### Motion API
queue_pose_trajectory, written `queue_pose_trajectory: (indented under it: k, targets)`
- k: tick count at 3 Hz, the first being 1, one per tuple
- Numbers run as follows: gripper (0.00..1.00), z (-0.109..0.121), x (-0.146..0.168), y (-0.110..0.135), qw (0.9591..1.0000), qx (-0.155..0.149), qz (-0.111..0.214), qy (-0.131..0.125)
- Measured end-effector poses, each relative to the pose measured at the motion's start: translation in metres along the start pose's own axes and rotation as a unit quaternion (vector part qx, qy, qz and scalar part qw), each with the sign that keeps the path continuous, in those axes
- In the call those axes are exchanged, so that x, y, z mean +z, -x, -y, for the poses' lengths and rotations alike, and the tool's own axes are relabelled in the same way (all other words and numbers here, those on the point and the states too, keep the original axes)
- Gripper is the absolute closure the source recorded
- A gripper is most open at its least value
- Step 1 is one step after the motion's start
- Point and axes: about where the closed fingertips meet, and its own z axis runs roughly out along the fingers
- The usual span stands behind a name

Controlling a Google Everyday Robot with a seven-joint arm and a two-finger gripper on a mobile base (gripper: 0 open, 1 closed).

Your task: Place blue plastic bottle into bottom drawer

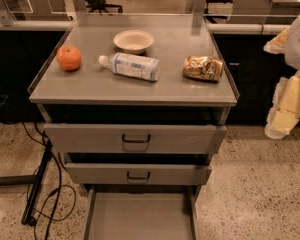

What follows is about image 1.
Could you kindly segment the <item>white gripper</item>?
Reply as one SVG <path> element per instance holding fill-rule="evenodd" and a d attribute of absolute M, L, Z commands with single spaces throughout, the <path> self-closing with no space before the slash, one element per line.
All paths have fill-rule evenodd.
<path fill-rule="evenodd" d="M 271 54 L 285 53 L 286 64 L 299 70 L 291 78 L 280 78 L 264 129 L 267 137 L 283 139 L 300 120 L 300 15 L 289 31 L 281 31 L 265 44 L 263 50 Z"/>

